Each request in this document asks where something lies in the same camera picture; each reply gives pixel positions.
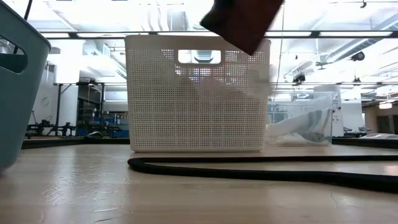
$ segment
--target white cloth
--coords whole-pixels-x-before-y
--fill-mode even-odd
[[[332,110],[315,110],[286,119],[276,124],[268,124],[266,129],[267,138],[277,138],[287,134],[297,133],[310,141],[322,141],[320,138],[329,137],[330,131],[327,130],[330,125]]]
[[[326,139],[320,142],[313,142],[303,138],[297,133],[285,134],[283,136],[266,138],[266,143],[269,145],[278,146],[327,146],[330,142]]]

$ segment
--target black cable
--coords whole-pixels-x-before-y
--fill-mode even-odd
[[[32,114],[33,114],[33,119],[35,119],[35,124],[37,124],[36,116],[35,116],[35,111],[32,111]]]
[[[44,120],[46,120],[46,121],[51,121],[51,119],[52,119],[52,115],[50,115],[50,116],[44,118]]]
[[[278,64],[278,77],[276,79],[276,85],[275,85],[275,93],[274,93],[274,99],[275,101],[277,90],[278,90],[278,84],[279,84],[279,77],[280,77],[280,63],[282,60],[282,50],[283,50],[283,44],[284,44],[284,29],[285,29],[285,8],[286,8],[286,3],[283,3],[283,9],[282,9],[282,35],[280,37],[280,49],[279,49],[279,64]]]
[[[31,9],[31,7],[32,7],[32,2],[33,2],[33,0],[29,0],[29,2],[27,3],[27,7],[26,7],[26,11],[25,11],[25,16],[24,16],[24,19],[27,21],[27,18],[29,17],[29,13],[30,13],[30,9]],[[18,53],[18,47],[17,46],[15,46],[15,48],[14,48],[14,54],[17,54]]]
[[[358,162],[398,161],[394,156],[289,156],[289,157],[148,157],[128,160],[132,170],[146,174],[214,177],[246,180],[312,182],[398,194],[398,176],[327,171],[272,171],[169,167],[148,163],[248,163],[248,162]]]

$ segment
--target dark brown object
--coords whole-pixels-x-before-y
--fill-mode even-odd
[[[283,0],[215,0],[200,25],[252,55]]]

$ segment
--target bin handle cutout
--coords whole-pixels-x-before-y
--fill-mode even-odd
[[[224,52],[220,50],[175,50],[174,59],[181,67],[221,67]]]
[[[0,35],[1,46],[6,48],[6,52],[0,53],[0,69],[5,69],[13,74],[21,74],[27,67],[27,55],[25,51],[2,35]],[[18,54],[13,54],[12,50],[14,47],[19,49]]]

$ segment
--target security camera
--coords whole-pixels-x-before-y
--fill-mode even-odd
[[[350,58],[352,61],[356,62],[357,60],[362,61],[365,59],[365,54],[363,52],[358,52],[351,56]]]
[[[361,79],[359,78],[359,77],[354,77],[354,81],[353,82],[355,82],[355,83],[360,83],[361,82]]]
[[[299,85],[305,81],[305,75],[304,73],[299,73],[293,77],[293,82],[296,83],[296,85]]]

